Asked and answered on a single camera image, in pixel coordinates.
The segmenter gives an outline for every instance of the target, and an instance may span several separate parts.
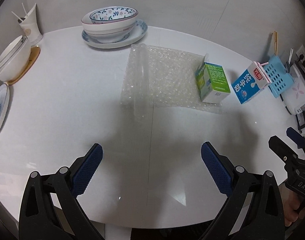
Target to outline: green box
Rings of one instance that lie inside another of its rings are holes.
[[[203,62],[195,73],[200,98],[205,103],[218,104],[230,94],[222,66]]]

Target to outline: electrical outlet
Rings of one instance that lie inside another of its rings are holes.
[[[303,59],[301,62],[305,60],[305,47],[303,45],[300,46],[299,50],[297,50],[296,55],[299,57],[301,54],[303,54]]]

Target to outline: bubble wrap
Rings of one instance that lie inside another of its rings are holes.
[[[203,103],[195,71],[204,57],[145,44],[131,45],[121,91],[121,103],[144,117],[147,107],[181,106],[222,113],[221,104]]]

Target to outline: white bowl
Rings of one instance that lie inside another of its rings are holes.
[[[23,44],[24,38],[22,35],[14,39],[0,55],[0,67],[16,52]]]
[[[102,34],[92,34],[85,31],[90,37],[96,39],[101,43],[114,43],[120,41],[124,36],[126,36],[134,28],[136,23],[133,23],[125,28],[119,28],[111,31],[103,31]]]
[[[29,60],[30,50],[30,42],[26,39],[22,46],[0,68],[0,81],[14,80],[22,73]]]
[[[106,24],[124,21],[135,17],[137,10],[124,6],[110,6],[95,10],[90,14],[90,20],[95,24]]]
[[[94,10],[90,13],[87,13],[82,19],[81,23],[86,32],[92,32],[92,34],[99,34],[93,32],[100,32],[100,31],[111,31],[115,29],[125,28],[131,24],[136,22],[137,15],[126,20],[112,22],[112,23],[105,23],[105,24],[94,24],[90,20],[90,15],[97,10]]]

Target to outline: wooden coaster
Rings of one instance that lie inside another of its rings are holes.
[[[33,47],[33,48],[31,48],[31,52],[30,52],[30,56],[29,56],[29,61],[28,61],[27,65],[25,66],[24,71],[16,79],[8,81],[7,83],[8,83],[9,86],[17,83],[27,73],[27,71],[35,63],[35,61],[38,58],[39,54],[40,54],[40,47]]]

